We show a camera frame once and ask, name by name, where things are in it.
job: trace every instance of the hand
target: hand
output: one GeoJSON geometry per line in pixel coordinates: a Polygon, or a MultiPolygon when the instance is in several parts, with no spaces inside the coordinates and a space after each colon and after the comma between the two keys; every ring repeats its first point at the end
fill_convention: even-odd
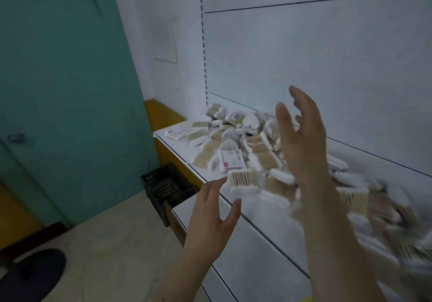
{"type": "Polygon", "coordinates": [[[225,248],[240,217],[241,200],[236,200],[226,220],[219,216],[219,190],[226,177],[202,186],[193,206],[187,229],[184,257],[210,267],[225,248]]]}
{"type": "Polygon", "coordinates": [[[300,124],[296,132],[284,103],[276,105],[276,119],[280,131],[282,151],[289,170],[299,184],[311,176],[328,176],[326,131],[315,102],[303,91],[289,87],[294,106],[301,112],[295,119],[300,124]]]}

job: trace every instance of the door knob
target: door knob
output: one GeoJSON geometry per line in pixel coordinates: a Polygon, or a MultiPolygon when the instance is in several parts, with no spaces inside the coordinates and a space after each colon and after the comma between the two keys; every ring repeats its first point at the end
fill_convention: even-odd
{"type": "Polygon", "coordinates": [[[25,135],[23,133],[14,133],[8,135],[7,140],[11,143],[23,143],[25,141],[25,135]]]}

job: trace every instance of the beige floor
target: beige floor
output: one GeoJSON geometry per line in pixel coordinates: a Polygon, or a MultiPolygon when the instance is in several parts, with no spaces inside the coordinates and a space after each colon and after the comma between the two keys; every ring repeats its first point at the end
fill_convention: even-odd
{"type": "MultiPolygon", "coordinates": [[[[44,302],[150,302],[181,253],[141,192],[38,247],[59,248],[66,270],[44,302]]],[[[208,302],[200,289],[196,302],[208,302]]]]}

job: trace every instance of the dark round object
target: dark round object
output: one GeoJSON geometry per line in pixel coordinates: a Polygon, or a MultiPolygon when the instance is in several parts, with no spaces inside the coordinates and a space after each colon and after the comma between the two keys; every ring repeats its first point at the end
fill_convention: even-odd
{"type": "Polygon", "coordinates": [[[56,286],[65,266],[61,250],[50,248],[29,255],[0,279],[0,301],[40,302],[56,286]]]}

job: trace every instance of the green door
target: green door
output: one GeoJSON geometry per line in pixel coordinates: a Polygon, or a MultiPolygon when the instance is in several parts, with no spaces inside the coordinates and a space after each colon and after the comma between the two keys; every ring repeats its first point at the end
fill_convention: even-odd
{"type": "Polygon", "coordinates": [[[71,223],[142,190],[159,161],[115,0],[0,3],[1,143],[71,223]]]}

